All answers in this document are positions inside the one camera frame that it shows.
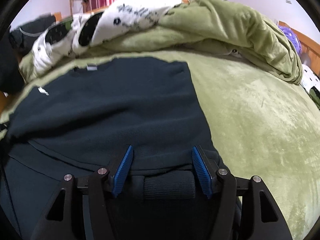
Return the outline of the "green plush bed sheet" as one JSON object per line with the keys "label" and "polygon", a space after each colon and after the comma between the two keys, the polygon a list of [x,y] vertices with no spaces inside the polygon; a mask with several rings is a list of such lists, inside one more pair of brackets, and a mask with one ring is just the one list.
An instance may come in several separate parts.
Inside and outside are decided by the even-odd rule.
{"label": "green plush bed sheet", "polygon": [[[33,88],[74,68],[91,70],[127,57],[187,63],[222,168],[236,177],[260,176],[286,220],[291,239],[311,237],[319,218],[319,110],[302,87],[247,60],[182,49],[90,52],[63,60],[45,76],[33,79],[3,112],[1,123],[8,126],[10,116]],[[15,238],[22,239],[4,213],[1,239]]]}

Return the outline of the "white patterned pillow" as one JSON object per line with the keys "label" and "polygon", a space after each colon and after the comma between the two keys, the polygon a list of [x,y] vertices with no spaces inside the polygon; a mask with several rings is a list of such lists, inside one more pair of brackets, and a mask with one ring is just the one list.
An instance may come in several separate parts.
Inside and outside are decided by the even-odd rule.
{"label": "white patterned pillow", "polygon": [[317,108],[320,107],[319,78],[306,65],[302,64],[303,76],[300,85],[304,88]]}

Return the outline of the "black jacket on footboard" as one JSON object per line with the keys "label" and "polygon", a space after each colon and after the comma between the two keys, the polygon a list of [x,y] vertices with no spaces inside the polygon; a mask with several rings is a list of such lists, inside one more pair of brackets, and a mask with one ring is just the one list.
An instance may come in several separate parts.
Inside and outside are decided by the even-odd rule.
{"label": "black jacket on footboard", "polygon": [[14,94],[22,89],[24,81],[18,70],[18,61],[30,52],[40,34],[55,22],[55,16],[47,14],[4,33],[1,39],[1,92]]}

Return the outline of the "wooden coat rack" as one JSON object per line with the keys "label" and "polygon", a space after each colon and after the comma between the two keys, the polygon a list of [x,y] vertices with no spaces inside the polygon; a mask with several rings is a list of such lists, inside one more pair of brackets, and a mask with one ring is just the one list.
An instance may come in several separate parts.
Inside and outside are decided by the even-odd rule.
{"label": "wooden coat rack", "polygon": [[89,0],[69,0],[70,15],[86,12],[89,7]]}

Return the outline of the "purple plush toy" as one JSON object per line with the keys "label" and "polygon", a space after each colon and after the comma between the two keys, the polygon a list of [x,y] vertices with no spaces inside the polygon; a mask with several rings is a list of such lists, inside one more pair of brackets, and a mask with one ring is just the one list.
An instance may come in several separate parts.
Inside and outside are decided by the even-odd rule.
{"label": "purple plush toy", "polygon": [[289,27],[281,26],[281,25],[279,25],[278,27],[285,34],[288,40],[291,41],[297,54],[300,56],[302,53],[302,45],[300,43],[300,40],[298,39],[298,36]]}

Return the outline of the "black sweatshirt with white logo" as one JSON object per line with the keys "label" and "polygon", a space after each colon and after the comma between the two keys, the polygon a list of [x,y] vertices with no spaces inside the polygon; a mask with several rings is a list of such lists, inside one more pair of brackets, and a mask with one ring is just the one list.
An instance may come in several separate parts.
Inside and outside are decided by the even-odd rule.
{"label": "black sweatshirt with white logo", "polygon": [[188,64],[120,58],[74,68],[33,88],[1,140],[1,207],[30,239],[66,174],[82,177],[134,150],[122,194],[108,205],[118,239],[210,239],[217,204],[191,165],[200,145],[223,167]]}

